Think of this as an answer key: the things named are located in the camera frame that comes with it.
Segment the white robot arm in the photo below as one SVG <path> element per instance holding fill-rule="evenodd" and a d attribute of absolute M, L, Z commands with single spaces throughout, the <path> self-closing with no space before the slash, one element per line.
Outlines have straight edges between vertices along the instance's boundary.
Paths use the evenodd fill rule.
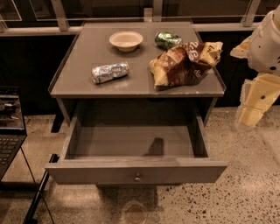
<path fill-rule="evenodd" d="M 247 59 L 258 72 L 245 80 L 235 116 L 235 127 L 252 130 L 280 95 L 280 5 L 270 11 L 252 34 L 235 47 L 230 55 Z"/>

